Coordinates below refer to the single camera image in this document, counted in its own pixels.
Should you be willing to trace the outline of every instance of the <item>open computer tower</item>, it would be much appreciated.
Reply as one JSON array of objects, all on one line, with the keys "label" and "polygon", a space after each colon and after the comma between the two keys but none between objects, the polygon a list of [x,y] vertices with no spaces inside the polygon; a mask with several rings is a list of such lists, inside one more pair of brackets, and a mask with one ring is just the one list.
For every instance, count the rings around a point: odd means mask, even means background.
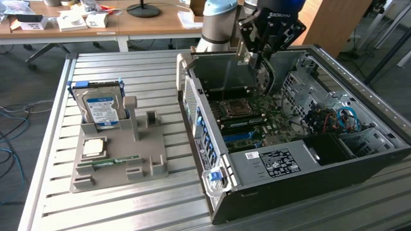
[{"label": "open computer tower", "polygon": [[411,154],[409,122],[316,46],[258,71],[184,53],[178,102],[212,224],[364,182]]}]

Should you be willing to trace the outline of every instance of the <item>hard drive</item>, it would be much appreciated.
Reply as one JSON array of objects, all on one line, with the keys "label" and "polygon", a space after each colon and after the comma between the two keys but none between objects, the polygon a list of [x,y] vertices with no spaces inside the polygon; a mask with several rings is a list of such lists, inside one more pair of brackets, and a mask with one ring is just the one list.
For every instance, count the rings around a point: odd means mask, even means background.
[{"label": "hard drive", "polygon": [[67,88],[77,102],[83,123],[94,123],[97,129],[118,127],[118,120],[127,117],[122,105],[122,88],[121,80],[103,83],[78,81]]}]

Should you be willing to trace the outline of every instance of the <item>white box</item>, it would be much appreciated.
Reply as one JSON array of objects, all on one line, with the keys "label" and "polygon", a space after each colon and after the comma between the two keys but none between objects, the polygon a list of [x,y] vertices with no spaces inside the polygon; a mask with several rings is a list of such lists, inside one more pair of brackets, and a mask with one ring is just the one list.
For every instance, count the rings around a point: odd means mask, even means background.
[{"label": "white box", "polygon": [[30,21],[29,19],[23,20],[23,22],[18,21],[21,30],[43,30],[47,22],[46,17],[43,17],[42,15],[31,15],[31,16],[33,16],[31,22],[27,22]]},{"label": "white box", "polygon": [[105,13],[89,14],[85,19],[85,24],[90,28],[105,28],[107,17]]},{"label": "white box", "polygon": [[87,28],[82,17],[75,15],[65,15],[57,17],[57,24],[61,32]]}]

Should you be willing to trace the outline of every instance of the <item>aluminum profile table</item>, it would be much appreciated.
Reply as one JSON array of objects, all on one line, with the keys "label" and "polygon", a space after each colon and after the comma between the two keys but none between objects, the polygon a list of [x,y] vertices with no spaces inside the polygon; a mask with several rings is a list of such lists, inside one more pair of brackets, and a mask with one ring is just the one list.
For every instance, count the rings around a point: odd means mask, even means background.
[{"label": "aluminum profile table", "polygon": [[[226,224],[209,224],[176,98],[176,55],[180,52],[188,50],[67,57],[18,230],[378,231],[406,224],[411,220],[411,157],[382,169],[360,185]],[[135,114],[154,109],[161,115],[170,174],[160,180],[70,194],[81,117],[65,83],[67,80],[109,81],[118,77],[125,83],[125,94],[137,97]]]}]

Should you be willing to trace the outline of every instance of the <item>desk lamp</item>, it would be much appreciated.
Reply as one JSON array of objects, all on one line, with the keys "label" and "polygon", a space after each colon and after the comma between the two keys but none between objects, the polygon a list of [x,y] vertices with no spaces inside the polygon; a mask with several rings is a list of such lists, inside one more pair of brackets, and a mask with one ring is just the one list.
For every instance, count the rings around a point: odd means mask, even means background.
[{"label": "desk lamp", "polygon": [[144,0],[140,0],[140,4],[126,7],[126,12],[138,18],[150,18],[160,14],[158,8],[152,5],[144,4]]}]

